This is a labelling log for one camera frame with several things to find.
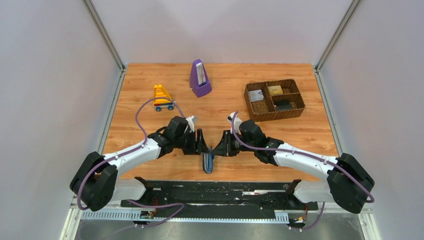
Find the blue leather card holder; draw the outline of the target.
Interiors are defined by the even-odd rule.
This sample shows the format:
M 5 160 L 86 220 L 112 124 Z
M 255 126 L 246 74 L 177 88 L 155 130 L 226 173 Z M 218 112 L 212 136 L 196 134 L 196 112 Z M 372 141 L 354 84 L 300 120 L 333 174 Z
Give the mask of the blue leather card holder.
M 214 170 L 215 155 L 212 154 L 212 147 L 208 148 L 209 152 L 202 153 L 202 169 L 206 174 L 211 174 Z

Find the white silver card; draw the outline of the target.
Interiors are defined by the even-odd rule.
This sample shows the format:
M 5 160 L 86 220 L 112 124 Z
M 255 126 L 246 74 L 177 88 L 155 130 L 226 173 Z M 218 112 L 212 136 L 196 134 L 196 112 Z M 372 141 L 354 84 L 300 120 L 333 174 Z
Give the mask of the white silver card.
M 261 89 L 250 90 L 247 93 L 251 103 L 264 100 L 264 93 Z

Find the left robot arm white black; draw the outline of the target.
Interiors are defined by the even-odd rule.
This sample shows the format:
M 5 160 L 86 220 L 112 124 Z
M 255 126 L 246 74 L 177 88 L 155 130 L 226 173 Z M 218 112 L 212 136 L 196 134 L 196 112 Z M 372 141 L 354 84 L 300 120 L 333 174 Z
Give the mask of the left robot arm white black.
M 174 149 L 184 155 L 201 155 L 209 152 L 200 128 L 195 129 L 198 118 L 173 117 L 168 126 L 151 133 L 145 140 L 123 150 L 101 155 L 89 153 L 69 184 L 76 194 L 80 209 L 93 212 L 101 210 L 110 202 L 135 200 L 140 206 L 149 206 L 153 193 L 147 182 L 140 177 L 120 179 L 135 167 L 170 154 Z

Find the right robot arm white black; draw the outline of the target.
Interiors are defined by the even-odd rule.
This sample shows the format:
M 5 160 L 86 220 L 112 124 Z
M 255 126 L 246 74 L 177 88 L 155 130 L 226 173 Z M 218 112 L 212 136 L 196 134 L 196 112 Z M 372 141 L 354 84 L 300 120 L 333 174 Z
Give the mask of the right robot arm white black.
M 239 152 L 252 152 L 262 163 L 297 169 L 320 179 L 301 180 L 294 185 L 285 195 L 286 204 L 292 209 L 309 202 L 332 202 L 359 214 L 364 204 L 375 201 L 371 194 L 375 181 L 351 154 L 328 156 L 302 150 L 266 136 L 252 120 L 237 119 L 230 130 L 223 132 L 212 154 L 234 157 Z

